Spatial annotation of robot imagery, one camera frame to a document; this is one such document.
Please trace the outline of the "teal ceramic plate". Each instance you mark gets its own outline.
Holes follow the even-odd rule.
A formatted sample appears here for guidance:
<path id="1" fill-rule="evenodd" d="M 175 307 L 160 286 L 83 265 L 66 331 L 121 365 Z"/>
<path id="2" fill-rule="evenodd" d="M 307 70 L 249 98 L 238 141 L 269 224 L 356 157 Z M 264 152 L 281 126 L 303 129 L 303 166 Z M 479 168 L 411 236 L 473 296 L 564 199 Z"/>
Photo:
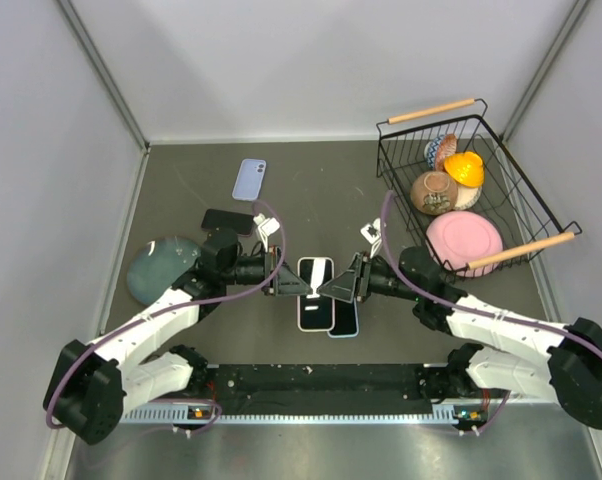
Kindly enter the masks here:
<path id="1" fill-rule="evenodd" d="M 186 237 L 151 240 L 135 254 L 127 269 L 126 284 L 130 294 L 144 306 L 153 304 L 194 265 L 199 254 L 199 245 Z"/>

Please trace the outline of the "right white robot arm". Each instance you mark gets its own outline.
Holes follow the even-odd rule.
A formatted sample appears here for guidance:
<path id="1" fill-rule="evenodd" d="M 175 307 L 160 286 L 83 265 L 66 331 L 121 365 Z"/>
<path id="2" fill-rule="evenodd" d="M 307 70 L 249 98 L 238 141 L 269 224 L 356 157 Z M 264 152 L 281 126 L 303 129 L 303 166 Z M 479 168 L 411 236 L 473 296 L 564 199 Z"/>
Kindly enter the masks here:
<path id="1" fill-rule="evenodd" d="M 372 294 L 411 300 L 424 326 L 465 342 L 448 359 L 455 393 L 481 388 L 536 397 L 602 430 L 602 327 L 592 320 L 549 323 L 492 306 L 446 283 L 424 247 L 391 261 L 358 253 L 318 292 L 348 303 Z"/>

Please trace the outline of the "blue patterned bowl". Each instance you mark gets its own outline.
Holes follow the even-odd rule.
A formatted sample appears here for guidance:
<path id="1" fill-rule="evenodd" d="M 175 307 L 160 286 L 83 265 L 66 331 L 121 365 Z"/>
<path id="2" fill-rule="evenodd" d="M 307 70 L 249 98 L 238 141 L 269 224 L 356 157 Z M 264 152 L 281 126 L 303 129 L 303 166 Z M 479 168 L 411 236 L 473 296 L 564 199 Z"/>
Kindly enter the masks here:
<path id="1" fill-rule="evenodd" d="M 430 169 L 435 170 L 436 168 L 437 152 L 444 138 L 444 135 L 439 135 L 431 139 L 424 147 L 424 159 Z"/>

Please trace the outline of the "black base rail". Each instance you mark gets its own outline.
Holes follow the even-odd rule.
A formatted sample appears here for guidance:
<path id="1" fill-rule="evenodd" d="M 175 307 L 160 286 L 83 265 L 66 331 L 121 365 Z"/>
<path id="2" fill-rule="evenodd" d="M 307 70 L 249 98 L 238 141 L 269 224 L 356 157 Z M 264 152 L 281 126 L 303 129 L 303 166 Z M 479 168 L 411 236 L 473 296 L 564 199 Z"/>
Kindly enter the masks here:
<path id="1" fill-rule="evenodd" d="M 505 396 L 459 370 L 423 364 L 225 364 L 195 371 L 161 401 L 214 400 L 230 415 L 389 415 L 430 413 L 462 399 L 483 405 Z"/>

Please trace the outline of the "yellow bowl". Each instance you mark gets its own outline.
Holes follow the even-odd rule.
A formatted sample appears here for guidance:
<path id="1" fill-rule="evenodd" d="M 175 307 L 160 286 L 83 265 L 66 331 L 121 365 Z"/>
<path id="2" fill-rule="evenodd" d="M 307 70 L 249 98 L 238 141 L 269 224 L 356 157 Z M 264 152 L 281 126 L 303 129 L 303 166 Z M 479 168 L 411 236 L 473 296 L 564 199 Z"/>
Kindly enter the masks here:
<path id="1" fill-rule="evenodd" d="M 455 153 L 444 160 L 445 171 L 459 184 L 469 188 L 482 187 L 485 182 L 484 162 L 472 151 Z"/>

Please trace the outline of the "white cream bowl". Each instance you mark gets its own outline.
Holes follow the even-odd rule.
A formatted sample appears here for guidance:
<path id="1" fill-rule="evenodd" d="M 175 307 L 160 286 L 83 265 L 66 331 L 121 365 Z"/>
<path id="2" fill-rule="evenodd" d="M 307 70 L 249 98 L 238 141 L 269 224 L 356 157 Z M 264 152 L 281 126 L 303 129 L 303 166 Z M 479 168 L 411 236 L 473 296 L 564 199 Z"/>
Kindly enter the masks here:
<path id="1" fill-rule="evenodd" d="M 481 187 L 468 187 L 462 184 L 457 185 L 457 200 L 453 209 L 455 211 L 464 211 L 473 207 L 482 194 Z"/>

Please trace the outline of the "pink plate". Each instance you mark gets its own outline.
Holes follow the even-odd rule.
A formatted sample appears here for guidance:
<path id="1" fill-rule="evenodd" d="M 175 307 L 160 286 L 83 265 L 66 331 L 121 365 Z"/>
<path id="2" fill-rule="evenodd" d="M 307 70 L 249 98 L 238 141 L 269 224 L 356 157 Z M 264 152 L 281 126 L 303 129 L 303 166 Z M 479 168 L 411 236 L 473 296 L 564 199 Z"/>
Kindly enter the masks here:
<path id="1" fill-rule="evenodd" d="M 458 277 L 487 275 L 499 264 L 469 269 L 468 263 L 503 251 L 500 233 L 492 222 L 469 212 L 453 211 L 435 218 L 426 230 L 430 253 L 445 270 Z"/>

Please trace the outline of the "lavender purple phone case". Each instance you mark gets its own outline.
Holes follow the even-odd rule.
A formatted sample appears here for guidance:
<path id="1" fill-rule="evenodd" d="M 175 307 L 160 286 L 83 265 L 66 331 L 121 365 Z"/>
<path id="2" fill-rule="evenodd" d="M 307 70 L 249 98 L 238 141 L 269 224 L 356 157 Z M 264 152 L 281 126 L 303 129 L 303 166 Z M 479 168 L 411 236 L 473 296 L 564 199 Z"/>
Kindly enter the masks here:
<path id="1" fill-rule="evenodd" d="M 232 190 L 232 198 L 238 201 L 256 200 L 261 191 L 266 168 L 265 160 L 243 159 Z"/>

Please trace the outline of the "red patterned shell dish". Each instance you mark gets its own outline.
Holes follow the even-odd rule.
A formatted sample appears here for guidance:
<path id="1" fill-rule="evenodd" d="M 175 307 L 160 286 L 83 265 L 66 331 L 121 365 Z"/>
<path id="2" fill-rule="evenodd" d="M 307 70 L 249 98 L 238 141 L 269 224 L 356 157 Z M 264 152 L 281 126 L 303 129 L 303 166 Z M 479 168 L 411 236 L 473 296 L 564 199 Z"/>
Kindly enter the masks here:
<path id="1" fill-rule="evenodd" d="M 457 152 L 457 136 L 455 134 L 441 135 L 436 138 L 434 169 L 444 171 L 445 159 Z"/>

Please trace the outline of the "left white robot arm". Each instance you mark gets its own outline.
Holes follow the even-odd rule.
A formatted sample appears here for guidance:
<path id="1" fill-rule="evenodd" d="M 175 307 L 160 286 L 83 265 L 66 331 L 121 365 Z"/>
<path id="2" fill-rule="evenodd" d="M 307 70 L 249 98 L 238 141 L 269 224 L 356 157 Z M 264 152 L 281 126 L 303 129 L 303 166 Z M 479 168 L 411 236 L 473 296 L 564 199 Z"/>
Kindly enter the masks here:
<path id="1" fill-rule="evenodd" d="M 194 264 L 154 303 L 108 334 L 62 348 L 43 400 L 47 426 L 95 445 L 142 405 L 176 391 L 201 394 L 208 374 L 191 353 L 151 354 L 221 304 L 258 291 L 306 296 L 312 288 L 287 266 L 283 245 L 245 254 L 233 231 L 209 233 Z"/>

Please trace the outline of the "brown patterned bowl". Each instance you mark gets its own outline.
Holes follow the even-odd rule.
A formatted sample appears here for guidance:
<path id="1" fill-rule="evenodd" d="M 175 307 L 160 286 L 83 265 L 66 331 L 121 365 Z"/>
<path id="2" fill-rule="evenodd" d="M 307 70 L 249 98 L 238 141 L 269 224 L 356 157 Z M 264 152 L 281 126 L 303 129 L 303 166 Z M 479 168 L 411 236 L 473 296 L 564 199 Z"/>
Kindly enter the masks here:
<path id="1" fill-rule="evenodd" d="M 438 216 L 450 212 L 456 205 L 458 186 L 446 172 L 428 171 L 412 184 L 410 200 L 418 211 Z"/>

